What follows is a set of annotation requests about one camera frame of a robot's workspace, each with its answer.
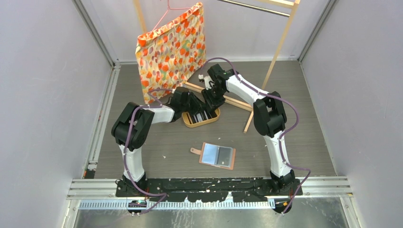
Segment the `tan oval card tray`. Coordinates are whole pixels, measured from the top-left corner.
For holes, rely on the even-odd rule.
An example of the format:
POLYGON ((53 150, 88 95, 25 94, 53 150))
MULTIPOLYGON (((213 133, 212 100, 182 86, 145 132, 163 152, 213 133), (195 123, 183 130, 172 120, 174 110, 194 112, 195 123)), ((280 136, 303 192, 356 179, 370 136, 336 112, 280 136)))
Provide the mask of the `tan oval card tray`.
POLYGON ((188 128, 195 128, 217 121, 220 114, 220 109, 216 109, 212 113, 207 113, 206 111, 203 111, 202 113, 196 115, 190 115, 188 112, 184 112, 182 113, 182 119, 184 124, 188 128))

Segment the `dark credit card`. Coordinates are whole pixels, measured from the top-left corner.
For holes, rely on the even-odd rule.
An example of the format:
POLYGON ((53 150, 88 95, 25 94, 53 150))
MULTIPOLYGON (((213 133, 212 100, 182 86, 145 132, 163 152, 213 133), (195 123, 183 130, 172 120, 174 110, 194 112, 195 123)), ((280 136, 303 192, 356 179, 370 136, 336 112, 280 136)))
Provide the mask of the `dark credit card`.
POLYGON ((218 150, 217 164, 220 166, 230 167, 232 163, 232 152, 232 148, 220 147, 218 150))

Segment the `pink leather card holder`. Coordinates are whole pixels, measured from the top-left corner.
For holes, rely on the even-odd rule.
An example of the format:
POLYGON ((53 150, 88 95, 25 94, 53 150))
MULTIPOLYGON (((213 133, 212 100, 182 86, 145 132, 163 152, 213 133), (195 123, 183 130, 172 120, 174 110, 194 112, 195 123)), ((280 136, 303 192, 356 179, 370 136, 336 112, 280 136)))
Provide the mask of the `pink leather card holder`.
POLYGON ((199 163, 222 169, 233 170, 236 149, 204 142, 200 150, 191 148, 190 152, 199 155, 199 163))

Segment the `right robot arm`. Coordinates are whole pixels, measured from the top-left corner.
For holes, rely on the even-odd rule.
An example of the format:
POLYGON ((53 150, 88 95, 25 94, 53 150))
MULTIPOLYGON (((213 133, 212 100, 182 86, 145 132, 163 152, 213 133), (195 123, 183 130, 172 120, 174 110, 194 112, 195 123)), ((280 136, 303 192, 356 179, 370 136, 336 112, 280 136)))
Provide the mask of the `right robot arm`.
POLYGON ((224 94, 234 93, 253 108, 253 123, 263 136, 270 157, 270 184, 274 193, 285 194, 295 180, 289 166, 283 133, 287 116, 279 93, 269 93, 249 83, 234 69, 225 71, 219 64, 211 66, 208 75, 199 75, 205 84, 201 94, 208 111, 214 111, 225 102, 224 94))

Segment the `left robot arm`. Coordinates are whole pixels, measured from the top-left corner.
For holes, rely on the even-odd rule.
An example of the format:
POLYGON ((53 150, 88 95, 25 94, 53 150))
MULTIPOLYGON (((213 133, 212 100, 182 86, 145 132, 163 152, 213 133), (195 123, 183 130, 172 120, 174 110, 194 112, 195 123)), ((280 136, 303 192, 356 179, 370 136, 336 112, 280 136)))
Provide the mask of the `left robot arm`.
POLYGON ((146 193, 142 146, 152 124, 175 122, 184 112, 201 121, 216 117, 215 112, 207 111, 206 104, 188 88, 180 86, 170 92, 172 97, 168 102, 163 104, 158 100, 157 106, 129 102, 112 127, 111 134, 123 157, 122 181, 135 197, 146 193))

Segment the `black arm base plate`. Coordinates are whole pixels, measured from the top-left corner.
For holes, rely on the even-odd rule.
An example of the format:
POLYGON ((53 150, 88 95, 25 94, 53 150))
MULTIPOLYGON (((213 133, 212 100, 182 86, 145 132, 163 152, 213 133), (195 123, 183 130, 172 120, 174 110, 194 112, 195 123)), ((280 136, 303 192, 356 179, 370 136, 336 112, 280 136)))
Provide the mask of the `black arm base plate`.
POLYGON ((138 182, 138 187, 125 177, 115 180, 117 197, 141 197, 157 202, 223 202, 232 196, 234 202, 266 201, 267 196, 290 198, 302 195, 300 181, 280 189, 265 178, 149 178, 138 182))

